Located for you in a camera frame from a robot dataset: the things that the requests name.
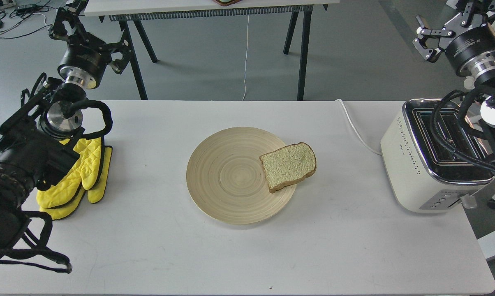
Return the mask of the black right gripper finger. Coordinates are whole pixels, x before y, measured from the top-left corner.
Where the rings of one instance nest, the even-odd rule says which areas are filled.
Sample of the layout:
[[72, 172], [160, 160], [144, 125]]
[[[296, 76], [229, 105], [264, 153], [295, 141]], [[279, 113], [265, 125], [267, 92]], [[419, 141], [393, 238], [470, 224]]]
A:
[[495, 21], [495, 0], [447, 0], [446, 5], [460, 13], [459, 25], [467, 28], [473, 23], [474, 15], [486, 17], [482, 23]]
[[446, 28], [431, 29], [421, 15], [416, 15], [418, 28], [417, 37], [413, 39], [413, 46], [420, 56], [427, 62], [436, 62], [440, 54], [448, 47], [456, 33]]

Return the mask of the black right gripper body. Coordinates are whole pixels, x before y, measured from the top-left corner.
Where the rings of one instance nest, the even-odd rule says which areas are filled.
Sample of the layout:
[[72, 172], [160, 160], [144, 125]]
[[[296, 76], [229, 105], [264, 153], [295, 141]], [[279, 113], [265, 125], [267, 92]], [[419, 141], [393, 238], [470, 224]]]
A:
[[495, 32], [490, 25], [465, 31], [445, 49], [457, 76], [495, 77]]

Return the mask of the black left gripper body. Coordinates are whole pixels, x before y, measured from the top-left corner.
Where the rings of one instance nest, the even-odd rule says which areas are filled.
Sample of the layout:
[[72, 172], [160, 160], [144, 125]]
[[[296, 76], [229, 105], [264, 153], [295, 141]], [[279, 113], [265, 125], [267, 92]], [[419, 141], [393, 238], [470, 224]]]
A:
[[88, 41], [80, 41], [79, 39], [69, 40], [67, 50], [63, 56], [58, 73], [62, 79], [77, 73], [84, 72], [87, 78], [87, 89], [95, 89], [101, 84], [106, 67], [111, 61], [108, 52], [102, 52], [101, 47], [106, 43], [90, 35]]

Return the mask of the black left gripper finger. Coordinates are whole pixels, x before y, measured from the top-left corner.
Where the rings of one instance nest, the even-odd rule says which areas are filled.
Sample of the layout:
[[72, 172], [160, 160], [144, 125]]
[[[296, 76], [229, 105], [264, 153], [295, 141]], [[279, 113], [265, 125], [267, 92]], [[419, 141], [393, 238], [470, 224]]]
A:
[[87, 0], [67, 0], [64, 6], [58, 8], [54, 24], [49, 28], [49, 38], [67, 43], [86, 43], [87, 32], [79, 15], [87, 4]]
[[110, 66], [114, 73], [122, 74], [131, 56], [130, 35], [124, 30], [119, 41], [104, 44], [104, 69]]

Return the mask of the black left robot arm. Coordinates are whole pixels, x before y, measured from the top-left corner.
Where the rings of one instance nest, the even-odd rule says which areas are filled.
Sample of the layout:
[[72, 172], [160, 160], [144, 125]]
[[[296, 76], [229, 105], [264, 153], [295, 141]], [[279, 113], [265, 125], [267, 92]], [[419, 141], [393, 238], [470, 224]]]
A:
[[107, 66], [118, 74], [127, 67], [130, 38], [124, 32], [108, 44], [87, 32], [79, 19], [87, 3], [67, 1], [49, 29], [50, 38], [67, 42], [60, 78], [41, 75], [29, 100], [0, 126], [0, 264], [72, 271], [69, 257], [48, 248], [50, 215], [22, 205], [34, 189], [48, 190], [66, 176], [80, 157], [75, 144], [113, 126], [109, 107], [86, 90], [99, 86]]

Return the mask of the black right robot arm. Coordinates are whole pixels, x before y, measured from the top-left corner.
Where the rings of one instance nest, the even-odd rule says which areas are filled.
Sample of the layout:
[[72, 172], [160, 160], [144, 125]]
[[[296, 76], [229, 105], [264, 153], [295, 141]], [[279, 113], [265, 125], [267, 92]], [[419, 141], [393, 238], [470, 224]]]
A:
[[[453, 90], [433, 110], [430, 131], [439, 145], [454, 157], [495, 176], [495, 0], [458, 0], [456, 15], [440, 28], [430, 28], [421, 15], [416, 15], [417, 37], [412, 43], [422, 58], [436, 62], [443, 53], [460, 77], [472, 77], [473, 90]], [[473, 137], [485, 140], [491, 154], [471, 157], [445, 140], [437, 132], [437, 115], [445, 103], [461, 97], [458, 124]]]

